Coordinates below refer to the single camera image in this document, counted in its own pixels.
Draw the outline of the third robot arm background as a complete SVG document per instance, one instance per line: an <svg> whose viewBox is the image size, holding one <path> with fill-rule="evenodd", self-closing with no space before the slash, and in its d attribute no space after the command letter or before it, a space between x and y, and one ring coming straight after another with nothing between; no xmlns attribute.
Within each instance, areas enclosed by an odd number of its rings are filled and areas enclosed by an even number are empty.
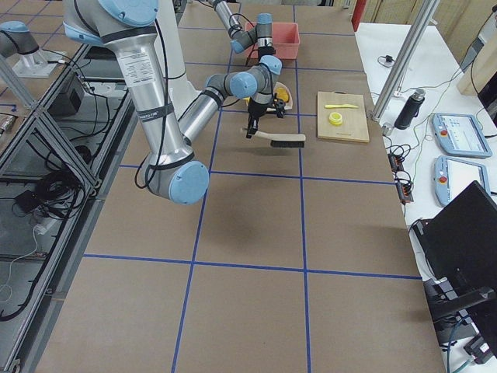
<svg viewBox="0 0 497 373"><path fill-rule="evenodd" d="M21 21L1 24L1 56L10 58L18 54L26 65L34 64L40 47L27 25Z"/></svg>

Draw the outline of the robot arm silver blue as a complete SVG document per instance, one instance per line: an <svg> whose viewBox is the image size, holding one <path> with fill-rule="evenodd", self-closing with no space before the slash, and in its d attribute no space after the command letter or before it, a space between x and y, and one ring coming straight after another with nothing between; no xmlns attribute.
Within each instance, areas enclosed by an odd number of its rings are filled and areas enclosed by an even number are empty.
<svg viewBox="0 0 497 373"><path fill-rule="evenodd" d="M202 199L210 177L195 158L193 141L230 96L248 99L250 133L273 103L282 64L272 46L272 16L260 14L247 31L226 2L213 2L234 52L257 45L265 53L247 71L209 77L198 92L185 77L169 80L184 66L173 2L66 1L63 6L68 38L116 56L150 146L139 187L177 204Z"/></svg>
<svg viewBox="0 0 497 373"><path fill-rule="evenodd" d="M276 48L273 45L273 15L271 13L259 13L255 23L246 20L246 30L239 19L241 13L233 13L226 1L208 1L214 9L231 38L231 49L236 54L255 48L257 58L265 55L276 55Z"/></svg>

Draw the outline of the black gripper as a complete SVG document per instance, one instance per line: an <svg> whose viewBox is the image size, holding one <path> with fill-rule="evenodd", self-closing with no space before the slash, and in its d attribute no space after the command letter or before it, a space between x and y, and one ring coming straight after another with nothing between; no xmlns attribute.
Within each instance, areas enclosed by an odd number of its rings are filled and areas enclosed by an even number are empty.
<svg viewBox="0 0 497 373"><path fill-rule="evenodd" d="M263 57L266 55L274 55L275 48L273 46L262 46L257 48L257 53L259 57Z"/></svg>
<svg viewBox="0 0 497 373"><path fill-rule="evenodd" d="M250 97L248 102L248 127L246 130L246 137L251 138L259 129L259 119L266 114L268 109L275 109L276 116L279 118L284 117L285 102L276 97L275 93L259 94L255 97Z"/></svg>

